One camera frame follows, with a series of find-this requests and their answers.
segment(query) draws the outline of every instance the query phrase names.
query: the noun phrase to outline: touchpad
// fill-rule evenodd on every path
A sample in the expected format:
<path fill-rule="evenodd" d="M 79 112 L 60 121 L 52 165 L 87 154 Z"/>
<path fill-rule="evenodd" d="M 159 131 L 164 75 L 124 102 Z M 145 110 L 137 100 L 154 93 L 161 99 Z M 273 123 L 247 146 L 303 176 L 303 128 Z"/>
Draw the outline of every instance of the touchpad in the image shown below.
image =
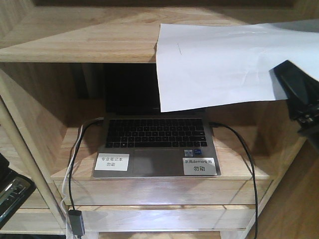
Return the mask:
<path fill-rule="evenodd" d="M 137 176 L 183 176 L 180 150 L 141 149 L 134 152 L 133 173 Z"/>

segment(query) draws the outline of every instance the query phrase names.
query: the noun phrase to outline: cable plug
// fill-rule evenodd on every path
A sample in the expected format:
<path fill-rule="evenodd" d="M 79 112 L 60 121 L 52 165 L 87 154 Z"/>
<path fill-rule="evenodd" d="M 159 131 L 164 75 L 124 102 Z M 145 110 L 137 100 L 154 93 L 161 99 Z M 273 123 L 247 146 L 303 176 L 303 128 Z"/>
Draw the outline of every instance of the cable plug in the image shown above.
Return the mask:
<path fill-rule="evenodd" d="M 69 210 L 68 214 L 73 234 L 81 238 L 85 234 L 82 211 Z"/>

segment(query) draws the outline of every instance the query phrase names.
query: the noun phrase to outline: laptop keyboard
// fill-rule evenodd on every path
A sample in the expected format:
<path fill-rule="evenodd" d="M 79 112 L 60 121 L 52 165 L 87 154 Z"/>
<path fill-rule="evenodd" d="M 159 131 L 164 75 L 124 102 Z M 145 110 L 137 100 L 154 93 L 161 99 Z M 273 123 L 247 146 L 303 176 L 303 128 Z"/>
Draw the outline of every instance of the laptop keyboard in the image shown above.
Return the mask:
<path fill-rule="evenodd" d="M 201 119 L 111 119 L 107 148 L 205 147 Z"/>

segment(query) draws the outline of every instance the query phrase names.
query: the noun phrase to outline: wooden floor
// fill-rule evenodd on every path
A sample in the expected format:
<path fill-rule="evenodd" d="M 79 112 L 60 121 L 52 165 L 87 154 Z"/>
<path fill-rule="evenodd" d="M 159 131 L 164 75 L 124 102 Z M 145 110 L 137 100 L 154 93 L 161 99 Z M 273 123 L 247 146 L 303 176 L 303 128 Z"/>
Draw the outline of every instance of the wooden floor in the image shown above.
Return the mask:
<path fill-rule="evenodd" d="M 318 239 L 318 185 L 319 153 L 306 142 L 259 217 L 258 239 Z"/>

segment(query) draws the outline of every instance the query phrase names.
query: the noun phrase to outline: black cable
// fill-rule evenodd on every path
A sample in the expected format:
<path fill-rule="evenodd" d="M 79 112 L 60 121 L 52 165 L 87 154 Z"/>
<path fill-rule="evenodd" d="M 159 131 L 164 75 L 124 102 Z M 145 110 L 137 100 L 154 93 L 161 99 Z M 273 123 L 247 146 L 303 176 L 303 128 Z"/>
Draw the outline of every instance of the black cable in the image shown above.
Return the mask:
<path fill-rule="evenodd" d="M 73 210 L 75 210 L 75 206 L 74 206 L 74 202 L 73 202 L 73 198 L 72 198 L 71 178 L 72 178 L 72 171 L 73 171 L 73 167 L 74 167 L 75 158 L 76 158 L 76 155 L 77 155 L 77 153 L 78 153 L 78 151 L 79 151 L 79 149 L 80 149 L 81 141 L 82 141 L 82 139 L 83 139 L 83 136 L 84 136 L 85 131 L 86 131 L 86 130 L 88 129 L 88 127 L 90 127 L 91 125 L 99 124 L 99 123 L 102 122 L 102 121 L 103 121 L 102 119 L 97 119 L 96 121 L 91 122 L 91 123 L 89 123 L 88 125 L 86 125 L 86 126 L 83 128 L 82 134 L 80 135 L 79 143 L 78 143 L 77 145 L 75 145 L 74 157 L 73 157 L 73 160 L 70 162 L 70 163 L 71 163 L 71 168 L 70 168 L 70 172 L 69 172 L 69 195 L 70 195 L 70 201 L 71 201 L 71 205 L 72 205 Z"/>
<path fill-rule="evenodd" d="M 248 150 L 248 146 L 246 145 L 245 143 L 245 140 L 243 139 L 243 137 L 237 132 L 235 131 L 234 129 L 232 129 L 231 127 L 223 124 L 223 123 L 216 123 L 216 122 L 210 122 L 209 123 L 210 126 L 212 127 L 225 127 L 227 129 L 229 129 L 230 131 L 232 131 L 236 136 L 237 138 L 239 139 L 239 141 L 241 142 L 246 154 L 247 154 L 247 157 L 249 159 L 249 162 L 250 162 L 250 165 L 251 165 L 251 174 L 253 176 L 253 182 L 254 182 L 254 191 L 255 191 L 255 236 L 254 236 L 254 239 L 257 239 L 257 235 L 258 235 L 258 196 L 257 196 L 257 186 L 256 186 L 256 175 L 255 175 L 255 167 L 254 167 L 254 163 L 253 163 L 253 158 Z"/>

